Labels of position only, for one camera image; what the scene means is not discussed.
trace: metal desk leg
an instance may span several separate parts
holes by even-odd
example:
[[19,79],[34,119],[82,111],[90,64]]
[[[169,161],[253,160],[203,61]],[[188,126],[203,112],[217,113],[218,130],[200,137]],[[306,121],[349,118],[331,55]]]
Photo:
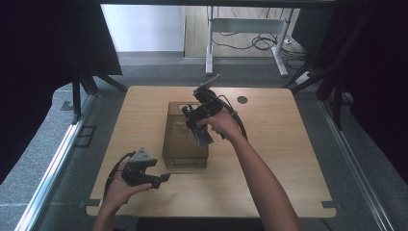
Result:
[[285,18],[285,23],[283,24],[282,31],[278,36],[278,43],[276,44],[276,47],[272,47],[273,58],[275,58],[276,64],[278,65],[279,72],[282,77],[288,77],[288,71],[285,68],[285,64],[282,62],[282,58],[280,57],[280,51],[282,49],[285,36],[288,33],[289,25],[291,24],[292,14],[293,9],[289,11],[289,16]]
[[205,74],[213,74],[213,12],[214,7],[210,8],[210,18],[208,21],[208,39],[207,39],[207,53],[205,58]]

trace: floor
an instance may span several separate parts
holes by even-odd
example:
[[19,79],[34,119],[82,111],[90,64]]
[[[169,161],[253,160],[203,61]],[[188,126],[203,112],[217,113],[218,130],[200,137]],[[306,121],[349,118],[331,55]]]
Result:
[[[233,12],[232,9],[226,10],[226,13]],[[258,9],[253,15],[258,16],[260,11]],[[191,9],[190,12],[186,12],[186,16],[189,13],[201,16],[204,14],[205,18],[205,12],[205,8]],[[273,13],[273,16],[280,16],[281,10],[270,10],[270,12]],[[234,13],[242,12],[234,8]],[[189,33],[187,33],[186,47],[189,39]],[[194,45],[197,48],[196,51],[191,50],[189,54],[186,48],[188,58],[179,52],[119,53],[124,76],[127,78],[115,78],[127,86],[138,84],[193,86],[206,78],[204,69],[202,69],[204,65],[203,47],[206,42],[203,40],[199,43],[200,45]],[[291,49],[301,50],[301,47],[292,45],[294,43],[291,44]],[[277,77],[273,83],[270,83],[269,79],[277,76],[277,73],[273,72],[276,70],[265,73],[265,70],[269,71],[268,66],[274,64],[270,52],[262,51],[262,54],[258,55],[255,53],[260,51],[254,49],[249,51],[254,52],[253,54],[228,54],[228,52],[237,51],[223,48],[225,47],[215,48],[215,54],[217,57],[228,58],[215,59],[216,69],[236,75],[228,76],[227,74],[226,86],[279,87],[286,82],[285,79]],[[167,71],[170,67],[173,68],[174,73],[168,75]],[[240,76],[242,72],[254,73],[256,78],[248,80],[244,75]],[[140,73],[149,78],[143,79]],[[88,118],[84,123],[86,129],[82,130],[82,134],[75,140],[74,146],[68,153],[60,176],[44,202],[44,207],[38,215],[37,222],[33,225],[33,230],[89,230],[94,222],[94,218],[85,214],[84,208],[89,203],[92,180],[96,177],[98,165],[103,159],[104,150],[109,143],[110,134],[115,126],[115,118],[120,111],[124,97],[124,93],[112,86],[100,80],[96,81],[100,91],[89,106]],[[327,112],[324,110],[325,107],[330,109],[330,101],[318,102],[313,95],[314,90],[314,87],[306,89],[298,93],[295,99],[317,153],[326,183],[335,200],[338,215],[332,219],[303,218],[302,223],[305,230],[408,230],[407,185],[398,178],[386,157],[355,122],[346,105],[342,109],[344,129],[340,135],[339,131],[330,126],[326,116]],[[20,162],[0,186],[0,227],[2,230],[14,230],[17,226],[57,152],[72,120],[69,104],[71,93],[70,86],[62,87],[55,92],[53,107],[47,119]],[[86,94],[83,90],[81,93],[82,101],[86,102]],[[91,142],[87,140],[89,138],[87,129],[96,129]],[[361,177],[354,174],[355,170],[352,168],[356,166],[351,164],[352,160],[350,163],[349,157],[344,154],[344,146],[339,144],[338,139],[341,139],[342,136],[346,138],[346,145],[353,152],[357,167],[364,172],[366,179],[363,181]],[[391,224],[385,229],[380,229],[378,220],[375,220],[378,218],[375,211],[381,209],[387,215],[382,217],[383,220],[388,218]],[[134,230],[135,227],[135,220],[132,218],[118,218],[116,223],[126,230]]]

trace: person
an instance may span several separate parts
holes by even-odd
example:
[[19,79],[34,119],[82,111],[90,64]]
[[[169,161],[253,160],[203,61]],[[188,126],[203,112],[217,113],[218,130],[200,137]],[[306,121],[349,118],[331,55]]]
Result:
[[[197,124],[210,124],[212,130],[223,134],[233,145],[264,229],[302,230],[300,220],[285,190],[268,165],[242,135],[237,122],[228,111],[223,109],[217,115],[197,121]],[[112,230],[115,212],[120,206],[133,194],[150,188],[150,184],[129,187],[122,179],[115,179],[108,189],[93,230]]]

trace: desk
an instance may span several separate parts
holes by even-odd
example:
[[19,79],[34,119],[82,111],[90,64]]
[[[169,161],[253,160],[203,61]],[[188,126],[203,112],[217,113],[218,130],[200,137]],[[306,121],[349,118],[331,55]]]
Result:
[[[168,102],[195,101],[191,87],[131,87],[123,102],[90,199],[100,200],[107,176],[124,154],[144,147],[158,159],[147,174],[172,173],[158,190],[138,193],[118,215],[195,218],[257,218],[252,197],[234,149],[214,132],[207,168],[167,169],[162,158]],[[315,152],[289,90],[212,88],[238,111],[248,139],[285,188],[302,218],[332,218],[335,208]],[[248,101],[240,104],[239,96]],[[88,206],[96,216],[98,206]]]

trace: person's right hand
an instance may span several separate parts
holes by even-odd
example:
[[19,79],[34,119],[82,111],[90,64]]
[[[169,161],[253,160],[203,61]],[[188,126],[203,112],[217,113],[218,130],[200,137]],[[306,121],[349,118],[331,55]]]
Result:
[[225,108],[223,108],[218,114],[200,119],[196,123],[197,125],[210,124],[213,131],[224,135],[229,141],[233,136],[241,133],[237,121],[232,118]]

